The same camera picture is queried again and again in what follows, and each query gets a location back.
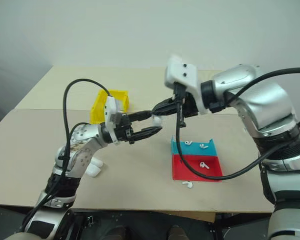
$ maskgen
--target blue tray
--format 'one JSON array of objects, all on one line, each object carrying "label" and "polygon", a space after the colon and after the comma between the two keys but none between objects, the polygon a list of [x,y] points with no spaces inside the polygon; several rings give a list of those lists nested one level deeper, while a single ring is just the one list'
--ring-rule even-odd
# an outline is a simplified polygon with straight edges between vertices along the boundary
[{"label": "blue tray", "polygon": [[[208,146],[207,148],[201,148],[200,144]],[[180,142],[181,150],[183,155],[201,155],[201,156],[217,156],[217,151],[213,139],[209,142],[192,142],[189,146],[184,141]],[[172,154],[178,155],[177,143],[175,138],[171,138],[171,150]]]}]

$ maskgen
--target person's foot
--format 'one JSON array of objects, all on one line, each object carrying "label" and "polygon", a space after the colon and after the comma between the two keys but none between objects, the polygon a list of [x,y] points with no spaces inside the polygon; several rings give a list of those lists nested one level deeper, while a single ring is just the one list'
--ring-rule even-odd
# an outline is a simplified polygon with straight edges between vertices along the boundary
[{"label": "person's foot", "polygon": [[167,240],[189,240],[189,238],[181,227],[173,226],[168,232]]},{"label": "person's foot", "polygon": [[128,240],[127,229],[123,226],[117,226],[110,229],[102,240]]}]

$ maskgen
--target black cable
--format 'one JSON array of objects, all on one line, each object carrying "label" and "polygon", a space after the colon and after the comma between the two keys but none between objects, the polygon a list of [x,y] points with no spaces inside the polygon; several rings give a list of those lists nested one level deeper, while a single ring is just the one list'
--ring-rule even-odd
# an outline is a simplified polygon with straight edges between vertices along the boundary
[{"label": "black cable", "polygon": [[110,92],[103,85],[101,85],[100,83],[93,81],[91,79],[85,79],[85,78],[77,79],[77,80],[70,82],[69,85],[66,86],[66,88],[64,90],[63,102],[62,102],[63,122],[64,122],[64,128],[65,128],[65,137],[66,137],[66,145],[64,148],[64,158],[63,159],[70,158],[70,133],[69,133],[69,125],[68,125],[68,117],[67,117],[67,95],[68,95],[68,92],[69,92],[69,89],[71,88],[71,86],[76,83],[79,83],[79,82],[93,83],[93,84],[99,86],[100,88],[102,88],[108,96],[111,96]]},{"label": "black cable", "polygon": [[24,217],[24,219],[22,221],[22,226],[21,226],[21,231],[22,232],[24,232],[28,222],[35,215],[35,213],[38,211],[38,209],[40,207],[42,207],[45,203],[50,201],[57,194],[57,192],[55,192],[55,189],[58,186],[58,184],[60,183],[61,179],[66,175],[67,167],[68,167],[69,160],[70,160],[70,151],[71,151],[70,150],[70,139],[71,139],[71,136],[72,136],[72,134],[73,134],[73,132],[74,132],[74,130],[76,129],[77,126],[89,124],[87,122],[79,122],[76,125],[74,125],[73,128],[71,129],[71,131],[69,132],[69,124],[68,124],[68,117],[67,117],[67,96],[68,96],[68,92],[69,92],[69,89],[71,88],[71,86],[76,84],[76,83],[79,83],[79,82],[93,83],[93,84],[99,86],[100,88],[102,88],[108,96],[111,96],[110,92],[103,85],[101,85],[100,83],[98,83],[96,81],[93,81],[91,79],[81,78],[81,79],[74,80],[74,81],[70,82],[69,85],[65,88],[64,94],[63,94],[63,102],[62,102],[62,113],[63,113],[64,128],[65,128],[66,144],[65,144],[65,147],[64,147],[64,154],[61,157],[61,159],[63,160],[63,162],[62,162],[62,172],[61,172],[61,175],[59,176],[58,180],[53,184],[53,186],[50,188],[50,190],[46,194],[46,196],[30,212],[28,212],[28,214]]},{"label": "black cable", "polygon": [[248,166],[244,167],[243,169],[226,175],[226,176],[208,176],[208,175],[204,175],[201,172],[195,170],[194,168],[192,168],[192,166],[184,159],[183,155],[182,155],[182,150],[181,150],[181,145],[180,145],[180,120],[181,120],[181,104],[177,103],[176,104],[177,110],[176,110],[176,130],[175,130],[175,141],[176,141],[176,147],[178,149],[178,153],[180,155],[180,158],[182,160],[182,162],[184,163],[184,165],[195,175],[205,178],[205,179],[209,179],[209,180],[228,180],[228,179],[233,179],[236,178],[246,172],[248,172],[249,170],[251,170],[252,168],[254,168],[255,166],[257,166],[258,164],[260,164],[264,159],[266,159],[268,156],[270,156],[271,154],[273,154],[275,151],[286,147],[290,144],[292,144],[294,141],[288,141],[288,142],[283,142],[280,143],[276,146],[274,146],[273,148],[269,149],[268,151],[266,151],[264,154],[262,154],[261,156],[259,156],[255,161],[253,161],[252,163],[250,163]]},{"label": "black cable", "polygon": [[238,91],[229,100],[225,101],[225,105],[226,106],[229,105],[232,101],[236,100],[241,94],[243,94],[246,90],[248,90],[253,85],[255,85],[265,79],[269,79],[269,78],[280,76],[280,75],[286,75],[286,74],[300,74],[300,67],[280,69],[280,70],[268,72],[262,76],[257,77],[256,79],[252,80],[247,85],[245,85],[240,91]]}]

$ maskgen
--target floor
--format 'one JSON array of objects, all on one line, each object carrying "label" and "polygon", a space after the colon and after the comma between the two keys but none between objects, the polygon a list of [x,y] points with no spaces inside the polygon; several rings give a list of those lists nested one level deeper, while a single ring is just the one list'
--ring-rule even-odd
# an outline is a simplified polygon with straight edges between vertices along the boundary
[{"label": "floor", "polygon": [[[82,240],[99,240],[115,226],[130,226],[135,240],[166,240],[168,229],[181,226],[190,240],[213,240],[207,222],[148,211],[107,211],[86,213],[93,216],[94,224],[82,231]],[[18,231],[24,214],[0,207],[0,240]],[[266,239],[268,220],[223,230],[225,240]]]}]

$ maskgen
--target white wall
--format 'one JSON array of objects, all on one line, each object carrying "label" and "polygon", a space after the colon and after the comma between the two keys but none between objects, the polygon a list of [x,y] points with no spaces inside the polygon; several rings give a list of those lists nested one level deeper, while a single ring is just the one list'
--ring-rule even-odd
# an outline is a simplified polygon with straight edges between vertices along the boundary
[{"label": "white wall", "polygon": [[[157,67],[171,53],[208,70],[300,67],[300,0],[0,0],[0,112],[51,65]],[[300,76],[278,81],[300,115]]]}]

